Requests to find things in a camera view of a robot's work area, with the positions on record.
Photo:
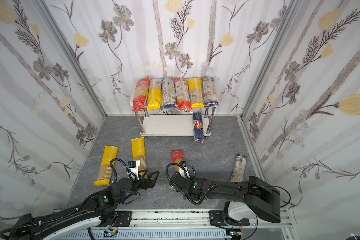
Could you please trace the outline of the red spaghetti bag with label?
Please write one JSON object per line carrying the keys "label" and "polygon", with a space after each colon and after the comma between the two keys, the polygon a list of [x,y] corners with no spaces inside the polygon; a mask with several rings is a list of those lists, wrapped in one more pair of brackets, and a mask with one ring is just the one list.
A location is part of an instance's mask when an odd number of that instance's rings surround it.
{"label": "red spaghetti bag with label", "polygon": [[187,82],[181,78],[174,78],[176,90],[176,102],[178,109],[184,112],[192,112],[192,106]]}

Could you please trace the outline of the dark blue Barilla pasta box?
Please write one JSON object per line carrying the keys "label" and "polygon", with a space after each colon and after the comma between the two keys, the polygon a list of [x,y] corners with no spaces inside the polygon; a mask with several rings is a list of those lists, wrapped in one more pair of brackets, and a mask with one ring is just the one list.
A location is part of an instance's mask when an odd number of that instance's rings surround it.
{"label": "dark blue Barilla pasta box", "polygon": [[193,113],[193,126],[194,126],[194,142],[196,144],[204,143],[204,126],[202,113]]}

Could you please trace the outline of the yellow-end spaghetti bag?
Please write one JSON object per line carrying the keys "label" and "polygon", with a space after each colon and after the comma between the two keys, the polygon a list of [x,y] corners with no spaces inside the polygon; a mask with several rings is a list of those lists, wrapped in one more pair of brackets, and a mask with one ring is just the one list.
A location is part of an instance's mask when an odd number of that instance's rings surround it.
{"label": "yellow-end spaghetti bag", "polygon": [[201,78],[187,79],[192,109],[205,107]]}

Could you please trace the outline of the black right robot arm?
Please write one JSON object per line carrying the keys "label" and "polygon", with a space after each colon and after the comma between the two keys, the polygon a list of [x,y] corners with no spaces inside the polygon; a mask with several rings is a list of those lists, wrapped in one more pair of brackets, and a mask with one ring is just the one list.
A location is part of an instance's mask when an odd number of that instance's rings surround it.
{"label": "black right robot arm", "polygon": [[166,166],[166,177],[170,186],[183,195],[192,204],[199,206],[205,199],[222,199],[230,202],[239,202],[247,205],[255,216],[273,224],[281,222],[281,193],[280,187],[272,186],[258,177],[250,176],[242,182],[217,182],[205,178],[183,177],[177,171],[172,176],[169,168],[177,166],[169,163]]}

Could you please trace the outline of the yellow Pastatime spaghetti bag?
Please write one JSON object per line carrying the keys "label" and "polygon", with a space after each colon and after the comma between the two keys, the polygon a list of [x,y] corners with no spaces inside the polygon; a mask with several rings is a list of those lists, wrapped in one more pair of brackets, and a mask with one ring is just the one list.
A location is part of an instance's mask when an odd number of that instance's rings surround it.
{"label": "yellow Pastatime spaghetti bag", "polygon": [[143,171],[148,169],[147,160],[146,160],[146,150],[145,150],[145,138],[136,138],[131,140],[132,146],[132,155],[134,161],[140,161],[140,166],[138,171],[140,176],[143,176]]}

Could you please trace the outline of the dark blue clear spaghetti bag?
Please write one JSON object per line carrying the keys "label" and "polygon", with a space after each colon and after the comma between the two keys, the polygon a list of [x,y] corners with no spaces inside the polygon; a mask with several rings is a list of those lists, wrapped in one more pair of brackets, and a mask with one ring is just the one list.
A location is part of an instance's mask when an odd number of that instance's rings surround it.
{"label": "dark blue clear spaghetti bag", "polygon": [[216,107],[219,105],[216,93],[215,80],[213,77],[202,77],[202,88],[205,106]]}

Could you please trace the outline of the red clear spaghetti bag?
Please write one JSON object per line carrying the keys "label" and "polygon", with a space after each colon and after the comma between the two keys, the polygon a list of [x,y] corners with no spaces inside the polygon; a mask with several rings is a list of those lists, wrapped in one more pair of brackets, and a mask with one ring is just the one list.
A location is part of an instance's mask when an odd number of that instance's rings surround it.
{"label": "red clear spaghetti bag", "polygon": [[147,109],[146,101],[150,87],[150,77],[147,76],[137,81],[133,97],[133,112],[140,112]]}

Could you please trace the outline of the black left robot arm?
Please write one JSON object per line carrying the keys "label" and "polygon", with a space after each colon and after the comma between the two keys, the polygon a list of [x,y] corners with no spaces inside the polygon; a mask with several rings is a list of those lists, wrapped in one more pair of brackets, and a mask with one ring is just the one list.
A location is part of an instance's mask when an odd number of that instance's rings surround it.
{"label": "black left robot arm", "polygon": [[107,188],[89,195],[76,206],[40,217],[31,214],[21,216],[14,227],[0,231],[0,238],[53,240],[79,229],[100,226],[109,218],[118,221],[118,205],[128,205],[140,196],[140,190],[152,189],[160,173],[126,171],[126,178],[114,179]]}

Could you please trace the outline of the clear spaghetti bag blue end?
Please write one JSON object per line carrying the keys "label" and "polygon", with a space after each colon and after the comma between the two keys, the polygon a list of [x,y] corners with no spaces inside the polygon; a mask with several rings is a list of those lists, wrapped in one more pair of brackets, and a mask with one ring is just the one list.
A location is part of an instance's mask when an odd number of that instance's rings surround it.
{"label": "clear spaghetti bag blue end", "polygon": [[168,109],[177,106],[174,79],[165,77],[162,79],[162,107]]}

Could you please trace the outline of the brown and yellow spaghetti pack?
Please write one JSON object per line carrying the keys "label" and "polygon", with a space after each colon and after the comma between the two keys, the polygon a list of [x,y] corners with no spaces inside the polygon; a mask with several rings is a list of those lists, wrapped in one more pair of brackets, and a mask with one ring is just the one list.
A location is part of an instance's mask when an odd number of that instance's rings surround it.
{"label": "brown and yellow spaghetti pack", "polygon": [[162,104],[162,79],[152,79],[150,81],[149,93],[147,98],[147,110],[158,110]]}

